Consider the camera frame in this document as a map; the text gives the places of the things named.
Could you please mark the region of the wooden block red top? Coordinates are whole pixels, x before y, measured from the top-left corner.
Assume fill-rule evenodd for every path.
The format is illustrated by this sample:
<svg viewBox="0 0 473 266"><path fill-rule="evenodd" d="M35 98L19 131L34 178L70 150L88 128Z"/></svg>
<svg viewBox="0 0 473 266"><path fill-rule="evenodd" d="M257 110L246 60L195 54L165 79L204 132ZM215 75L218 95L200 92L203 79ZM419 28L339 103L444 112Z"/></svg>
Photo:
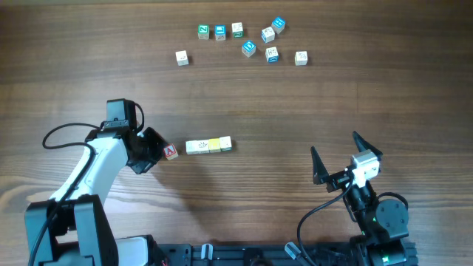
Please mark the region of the wooden block red top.
<svg viewBox="0 0 473 266"><path fill-rule="evenodd" d="M168 144L163 148L163 153L167 160L173 160L174 158L179 156L176 147L172 143Z"/></svg>

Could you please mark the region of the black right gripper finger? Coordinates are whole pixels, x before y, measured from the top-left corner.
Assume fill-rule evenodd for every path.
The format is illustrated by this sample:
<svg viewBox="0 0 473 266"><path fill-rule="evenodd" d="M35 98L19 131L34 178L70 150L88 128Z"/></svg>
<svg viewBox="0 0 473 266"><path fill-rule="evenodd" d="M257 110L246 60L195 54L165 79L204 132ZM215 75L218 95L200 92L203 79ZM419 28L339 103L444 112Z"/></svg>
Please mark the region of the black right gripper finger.
<svg viewBox="0 0 473 266"><path fill-rule="evenodd" d="M313 183L316 185L324 184L330 175L314 146L310 148L310 152L313 161Z"/></svg>
<svg viewBox="0 0 473 266"><path fill-rule="evenodd" d="M357 131L353 131L353 139L359 152L370 150L381 161L383 153L367 142Z"/></svg>

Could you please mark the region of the wooden block yellow top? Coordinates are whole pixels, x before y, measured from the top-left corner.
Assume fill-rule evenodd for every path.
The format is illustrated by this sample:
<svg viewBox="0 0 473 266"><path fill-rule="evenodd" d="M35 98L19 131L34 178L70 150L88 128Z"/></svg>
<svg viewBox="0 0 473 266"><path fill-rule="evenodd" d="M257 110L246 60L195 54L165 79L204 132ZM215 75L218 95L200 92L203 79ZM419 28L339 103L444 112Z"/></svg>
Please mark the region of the wooden block yellow top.
<svg viewBox="0 0 473 266"><path fill-rule="evenodd" d="M211 138L208 140L208 150L210 153L221 152L221 145L219 138Z"/></svg>

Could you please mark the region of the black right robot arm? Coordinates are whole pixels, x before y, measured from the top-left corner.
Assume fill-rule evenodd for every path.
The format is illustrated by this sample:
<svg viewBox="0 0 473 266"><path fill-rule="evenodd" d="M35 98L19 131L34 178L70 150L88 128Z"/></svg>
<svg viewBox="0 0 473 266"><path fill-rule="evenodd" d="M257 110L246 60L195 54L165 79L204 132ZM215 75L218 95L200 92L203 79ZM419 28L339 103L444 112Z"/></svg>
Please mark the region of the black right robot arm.
<svg viewBox="0 0 473 266"><path fill-rule="evenodd" d="M343 200L350 218L357 223L361 235L348 243L318 246L310 255L301 248L311 264L318 259L324 264L341 262L345 265L416 265L417 252L408 237L409 204L400 194L376 194L370 184L381 172L383 153L353 132L358 153L343 170L329 174L314 147L310 148L313 161L313 183L327 186L327 191L341 191L334 199L314 208L303 218Z"/></svg>

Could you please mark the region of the wooden block letter M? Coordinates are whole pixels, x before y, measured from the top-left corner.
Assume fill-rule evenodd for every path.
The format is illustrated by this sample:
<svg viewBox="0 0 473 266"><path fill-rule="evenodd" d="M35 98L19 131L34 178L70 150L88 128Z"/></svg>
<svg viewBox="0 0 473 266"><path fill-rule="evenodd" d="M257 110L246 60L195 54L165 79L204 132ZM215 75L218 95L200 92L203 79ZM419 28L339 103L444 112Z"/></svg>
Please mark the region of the wooden block letter M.
<svg viewBox="0 0 473 266"><path fill-rule="evenodd" d="M198 153L198 142L196 140L186 141L186 153L187 154Z"/></svg>

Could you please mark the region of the wooden block green Z side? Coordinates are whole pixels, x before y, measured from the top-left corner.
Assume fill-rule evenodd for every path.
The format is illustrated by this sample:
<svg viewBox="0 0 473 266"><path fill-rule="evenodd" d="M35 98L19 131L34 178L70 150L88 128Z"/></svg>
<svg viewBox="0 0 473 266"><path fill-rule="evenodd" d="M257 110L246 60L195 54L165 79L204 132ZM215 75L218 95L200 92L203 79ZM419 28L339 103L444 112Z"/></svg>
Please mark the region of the wooden block green Z side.
<svg viewBox="0 0 473 266"><path fill-rule="evenodd" d="M220 138L220 149L221 151L231 151L232 142L230 136L224 136Z"/></svg>

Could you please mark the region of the wooden block green V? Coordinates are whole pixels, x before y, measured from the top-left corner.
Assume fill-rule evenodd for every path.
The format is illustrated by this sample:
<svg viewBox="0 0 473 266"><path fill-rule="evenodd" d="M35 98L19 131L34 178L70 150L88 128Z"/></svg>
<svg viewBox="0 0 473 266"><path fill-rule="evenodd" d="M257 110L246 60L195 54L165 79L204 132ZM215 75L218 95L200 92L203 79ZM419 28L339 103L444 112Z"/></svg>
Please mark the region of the wooden block green V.
<svg viewBox="0 0 473 266"><path fill-rule="evenodd" d="M210 152L209 140L198 140L197 141L197 153L198 154L207 154L209 152Z"/></svg>

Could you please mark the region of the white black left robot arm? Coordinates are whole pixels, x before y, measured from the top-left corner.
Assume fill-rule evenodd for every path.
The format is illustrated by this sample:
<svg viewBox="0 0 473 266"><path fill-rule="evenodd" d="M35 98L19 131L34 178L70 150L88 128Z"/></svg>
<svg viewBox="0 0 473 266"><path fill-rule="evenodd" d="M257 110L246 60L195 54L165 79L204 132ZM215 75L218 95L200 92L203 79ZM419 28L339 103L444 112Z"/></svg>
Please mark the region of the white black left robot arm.
<svg viewBox="0 0 473 266"><path fill-rule="evenodd" d="M166 254L150 235L117 239L103 204L120 171L145 174L163 156L165 140L146 128L132 100L106 103L106 119L80 145L82 158L48 199L24 215L29 265L165 265Z"/></svg>

